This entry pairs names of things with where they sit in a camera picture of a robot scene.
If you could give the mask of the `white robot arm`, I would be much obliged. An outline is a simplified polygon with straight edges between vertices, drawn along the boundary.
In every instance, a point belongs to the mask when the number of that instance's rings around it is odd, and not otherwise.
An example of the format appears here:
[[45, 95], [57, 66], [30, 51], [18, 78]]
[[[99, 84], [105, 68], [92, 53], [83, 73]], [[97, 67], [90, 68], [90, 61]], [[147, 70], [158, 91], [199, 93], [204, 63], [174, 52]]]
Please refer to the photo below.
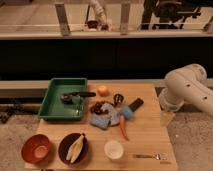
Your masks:
[[190, 64], [168, 72], [165, 88], [159, 94], [159, 103], [165, 111], [178, 111], [187, 101], [213, 117], [213, 90], [204, 85], [205, 68]]

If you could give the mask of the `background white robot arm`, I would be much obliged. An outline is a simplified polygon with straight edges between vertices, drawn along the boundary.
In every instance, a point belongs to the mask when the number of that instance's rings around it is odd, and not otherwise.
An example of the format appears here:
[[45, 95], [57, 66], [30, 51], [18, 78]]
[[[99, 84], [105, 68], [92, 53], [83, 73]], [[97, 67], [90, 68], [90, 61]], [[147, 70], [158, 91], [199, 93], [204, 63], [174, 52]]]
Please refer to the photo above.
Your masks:
[[108, 31], [110, 29], [110, 23], [107, 19], [105, 0], [89, 0], [89, 6], [94, 11], [95, 19], [86, 22], [88, 28]]

